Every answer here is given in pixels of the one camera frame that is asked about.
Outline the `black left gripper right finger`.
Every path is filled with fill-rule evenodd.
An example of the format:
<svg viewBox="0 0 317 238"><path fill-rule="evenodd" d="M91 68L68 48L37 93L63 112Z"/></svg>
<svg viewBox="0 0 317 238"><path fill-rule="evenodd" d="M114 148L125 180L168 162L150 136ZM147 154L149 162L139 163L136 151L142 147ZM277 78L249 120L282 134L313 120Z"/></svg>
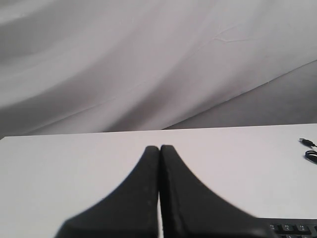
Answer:
<svg viewBox="0 0 317 238"><path fill-rule="evenodd" d="M160 148L159 199L165 238L274 238L256 218L216 195L171 145Z"/></svg>

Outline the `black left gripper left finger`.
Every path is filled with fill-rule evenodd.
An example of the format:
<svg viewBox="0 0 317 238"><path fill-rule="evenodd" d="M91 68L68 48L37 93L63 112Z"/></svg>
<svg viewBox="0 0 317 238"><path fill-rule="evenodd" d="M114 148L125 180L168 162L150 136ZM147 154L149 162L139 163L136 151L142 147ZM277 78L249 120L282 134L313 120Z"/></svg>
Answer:
<svg viewBox="0 0 317 238"><path fill-rule="evenodd" d="M159 149L145 148L127 178L107 197L66 220L57 238L156 238Z"/></svg>

